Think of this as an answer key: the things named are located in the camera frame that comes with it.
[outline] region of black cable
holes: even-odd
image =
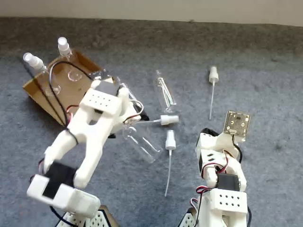
[[[58,212],[52,206],[49,206],[49,207],[50,207],[52,213],[54,213],[60,221],[63,221],[65,224],[70,225],[72,227],[78,227],[77,225],[74,225],[73,223],[71,223],[71,222],[65,220],[63,217],[61,217],[60,214],[58,214]]]
[[[46,101],[48,102],[48,104],[50,105],[50,107],[52,108],[52,110],[55,112],[55,114],[57,115],[57,117],[59,118],[59,120],[61,121],[61,123],[63,125],[64,122],[62,120],[62,118],[60,117],[60,115],[58,114],[58,112],[56,111],[56,109],[54,108],[53,104],[51,103],[51,101],[48,99],[47,95],[44,93],[43,89],[41,88],[39,82],[37,81],[37,79],[34,77],[33,73],[29,70],[28,66],[24,63],[23,59],[21,58],[17,58],[19,60],[19,62],[21,62],[21,64],[23,65],[24,69],[27,71],[27,73],[30,75],[30,77],[33,79],[33,82],[35,83],[35,85],[38,87],[38,89],[41,91],[43,97],[46,99]]]
[[[60,102],[58,96],[56,95],[56,93],[54,92],[53,87],[52,87],[53,69],[54,69],[54,67],[56,67],[56,66],[59,65],[59,64],[68,64],[68,65],[71,65],[71,66],[75,67],[76,69],[80,70],[81,72],[83,72],[83,74],[84,74],[85,76],[87,76],[90,80],[92,80],[92,78],[91,78],[83,69],[79,68],[78,66],[74,65],[73,63],[71,63],[71,62],[69,62],[69,61],[58,61],[58,62],[54,63],[54,64],[51,66],[51,68],[50,68],[50,70],[49,70],[49,83],[48,83],[48,86],[49,86],[50,90],[52,91],[53,96],[54,96],[55,99],[57,100],[59,106],[60,106],[61,109],[62,109],[62,112],[63,112],[63,114],[64,114],[64,119],[65,119],[65,124],[64,124],[64,126],[65,126],[65,128],[66,128],[66,127],[67,127],[67,122],[68,122],[68,120],[67,120],[67,113],[66,113],[66,111],[65,111],[65,109],[64,109],[64,107],[63,107],[63,105],[62,105],[62,103]]]
[[[235,135],[232,135],[232,143],[233,143],[234,147],[239,151],[239,154],[240,154],[239,163],[241,163],[242,158],[243,158],[243,153],[242,153],[241,149],[239,148],[239,146],[237,144],[235,144]]]
[[[201,202],[202,202],[202,195],[203,195],[203,193],[200,194],[200,202],[199,202],[199,208],[198,208],[198,213],[197,213],[197,220],[196,220],[194,227],[196,227],[199,222],[199,213],[200,213],[200,207],[201,207]]]
[[[247,227],[250,227],[250,224],[251,224],[251,219],[252,219],[252,213],[251,213],[251,210],[250,210],[250,207],[247,206],[247,210],[248,210],[248,222],[247,222]]]

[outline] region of cardboard tray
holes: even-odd
[[[102,70],[101,67],[99,67],[97,64],[95,64],[93,61],[91,61],[89,58],[85,57],[83,54],[81,54],[77,50],[73,50],[76,52],[79,60],[79,64],[76,64],[81,69],[83,69],[86,73],[91,73],[95,71]],[[48,68],[50,68],[54,63],[59,61],[58,58],[53,60],[49,65]],[[79,80],[79,81],[70,81],[67,77],[66,72],[63,70],[65,67],[69,67],[67,64],[59,64],[54,68],[54,75],[56,76],[56,81],[61,86],[61,91],[58,95],[59,100],[62,102],[63,107],[66,109],[69,105],[78,105],[83,98],[85,92],[89,89],[91,85],[91,80],[87,78],[85,75]],[[50,107],[46,99],[44,98],[43,94],[39,90],[39,88],[36,86],[34,81],[31,79],[27,83],[23,85],[23,89],[27,92],[27,94],[36,102],[38,103],[46,112],[48,112],[58,123],[62,124],[58,118],[58,116],[55,114],[53,109]],[[59,104],[56,102],[54,97],[49,97],[51,103],[55,107],[56,111],[60,115],[60,117],[64,120],[64,114],[59,106]],[[72,108],[71,112],[75,113],[77,111],[77,108]]]

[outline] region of small glass bottle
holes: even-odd
[[[78,64],[79,60],[77,54],[70,49],[70,45],[65,37],[58,39],[58,50],[62,61],[69,61],[73,64]],[[71,65],[64,66],[68,79],[71,81],[78,81],[82,78],[82,72]]]
[[[31,53],[25,53],[23,55],[23,60],[35,70],[36,74],[41,74],[39,77],[37,77],[39,85],[47,96],[53,96],[53,93],[49,87],[49,71],[44,65],[43,61],[40,58],[32,55]],[[61,87],[57,83],[55,75],[53,75],[52,77],[51,86],[55,94],[58,95],[61,91]]]

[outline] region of bottle neck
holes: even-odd
[[[69,49],[69,50],[66,51],[66,52],[60,52],[60,55],[61,55],[62,57],[68,57],[68,56],[72,55],[71,49]]]

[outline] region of transparent bottle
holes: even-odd
[[[41,75],[37,78],[39,85],[47,96],[53,96],[53,93],[49,87],[49,71],[44,65],[43,61],[31,53],[25,53],[23,55],[23,60],[34,69],[35,74],[41,73]],[[61,91],[61,87],[58,84],[55,75],[52,77],[51,86],[55,94],[58,95]]]
[[[60,60],[69,61],[70,63],[76,65],[79,63],[77,54],[70,49],[70,45],[68,44],[67,39],[65,37],[60,37],[58,39],[58,50],[61,56]],[[83,73],[80,70],[76,69],[71,65],[65,65],[64,69],[67,73],[68,79],[71,81],[78,81],[83,76]]]
[[[156,70],[155,90],[164,113],[175,113],[177,103],[159,70]]]
[[[150,135],[136,125],[125,125],[123,127],[123,137],[148,163],[153,163],[163,151],[163,149],[154,142]]]

